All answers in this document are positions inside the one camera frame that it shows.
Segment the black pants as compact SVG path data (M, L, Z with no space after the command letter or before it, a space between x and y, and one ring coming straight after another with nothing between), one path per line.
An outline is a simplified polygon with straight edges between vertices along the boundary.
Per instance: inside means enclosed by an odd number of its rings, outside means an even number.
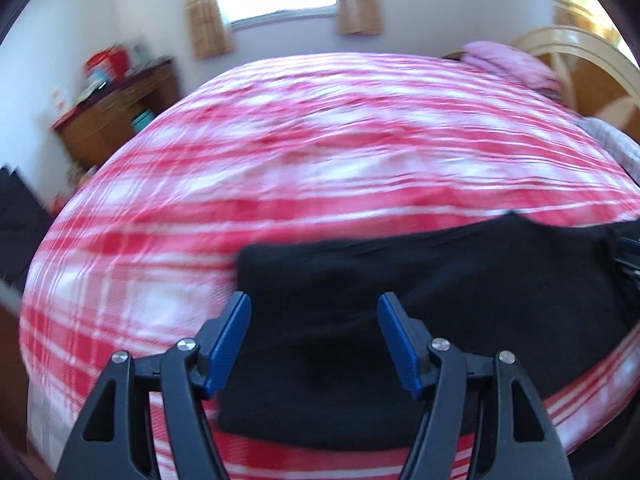
M218 427L317 450L411 444L432 400L433 339L513 352L548 398L639 318L620 261L637 222L548 226L518 214L370 240L257 244L236 259L252 305Z

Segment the grey striped pillow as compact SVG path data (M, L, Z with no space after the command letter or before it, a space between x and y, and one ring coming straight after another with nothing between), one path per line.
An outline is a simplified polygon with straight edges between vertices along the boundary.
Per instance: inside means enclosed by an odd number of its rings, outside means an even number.
M593 140L596 140L634 182L640 184L640 148L638 143L620 129L599 118L579 118L577 125Z

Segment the wooden bed headboard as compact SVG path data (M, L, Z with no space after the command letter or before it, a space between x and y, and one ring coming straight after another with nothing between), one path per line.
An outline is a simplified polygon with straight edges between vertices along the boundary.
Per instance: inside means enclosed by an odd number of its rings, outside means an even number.
M550 26L521 36L514 47L560 76L567 107L639 140L639 69L612 44L577 27Z

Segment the red white plaid bedsheet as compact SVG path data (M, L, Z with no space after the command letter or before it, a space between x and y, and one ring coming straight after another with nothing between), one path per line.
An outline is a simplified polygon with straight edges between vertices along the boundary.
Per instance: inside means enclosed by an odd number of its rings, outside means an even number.
M194 333L247 244L510 210L594 226L637 218L639 190L575 113L460 62L327 53L229 70L124 145L41 243L20 317L30 440L56 466L112 353Z

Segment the pink folded quilt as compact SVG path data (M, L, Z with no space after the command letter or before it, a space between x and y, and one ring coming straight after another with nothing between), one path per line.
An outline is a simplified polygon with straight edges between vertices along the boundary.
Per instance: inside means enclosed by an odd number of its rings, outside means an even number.
M462 48L461 61L536 91L561 93L560 76L538 58L493 41L473 41Z

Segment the brown wooden dresser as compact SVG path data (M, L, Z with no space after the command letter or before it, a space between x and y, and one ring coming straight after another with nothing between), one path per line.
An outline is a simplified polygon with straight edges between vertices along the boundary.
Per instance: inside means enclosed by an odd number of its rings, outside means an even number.
M89 169L101 166L134 137L134 118L157 116L181 99L172 58L122 81L109 84L78 104L52 126L74 162Z

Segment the red bag on dresser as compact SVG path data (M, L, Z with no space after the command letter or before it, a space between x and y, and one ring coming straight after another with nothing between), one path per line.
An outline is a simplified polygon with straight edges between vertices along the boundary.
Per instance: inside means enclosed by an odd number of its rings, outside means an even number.
M125 79L129 69L129 54L122 44L114 44L114 46L94 54L84 64L84 73L87 78L95 73L100 73L109 81Z

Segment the beige curtain left panel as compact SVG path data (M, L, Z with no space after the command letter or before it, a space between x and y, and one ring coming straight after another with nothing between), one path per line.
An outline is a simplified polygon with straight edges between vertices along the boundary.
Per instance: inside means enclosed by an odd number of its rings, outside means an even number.
M186 0L186 24L193 57L197 61L234 50L231 28L221 13L218 0Z

